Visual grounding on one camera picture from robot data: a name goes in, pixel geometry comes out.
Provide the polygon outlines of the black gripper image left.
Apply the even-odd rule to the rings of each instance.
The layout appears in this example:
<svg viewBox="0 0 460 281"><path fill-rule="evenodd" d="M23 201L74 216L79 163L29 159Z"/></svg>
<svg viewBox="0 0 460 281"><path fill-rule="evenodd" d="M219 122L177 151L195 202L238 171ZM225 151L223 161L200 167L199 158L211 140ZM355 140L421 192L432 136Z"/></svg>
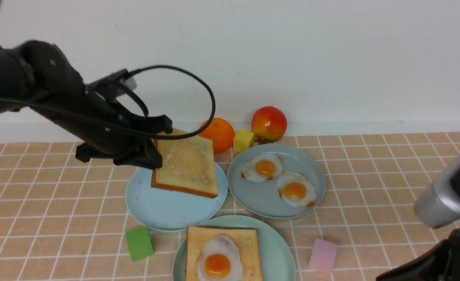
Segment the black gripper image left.
<svg viewBox="0 0 460 281"><path fill-rule="evenodd" d="M112 74L85 84L54 44L27 41L17 51L31 66L36 79L38 106L34 111L82 140L75 152L77 160L86 163L109 159L117 166L150 170L162 167L157 142L149 137L173 133L168 116L148 117L143 101L134 91L112 80ZM112 126L135 133L121 133Z"/></svg>

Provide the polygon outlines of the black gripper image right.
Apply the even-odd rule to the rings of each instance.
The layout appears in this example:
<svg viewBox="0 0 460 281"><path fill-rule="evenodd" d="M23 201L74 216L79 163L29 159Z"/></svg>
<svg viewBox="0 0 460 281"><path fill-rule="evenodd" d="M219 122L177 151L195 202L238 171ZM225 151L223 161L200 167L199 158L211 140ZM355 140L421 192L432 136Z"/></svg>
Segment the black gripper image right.
<svg viewBox="0 0 460 281"><path fill-rule="evenodd" d="M416 259L380 274L376 281L460 281L460 228Z"/></svg>

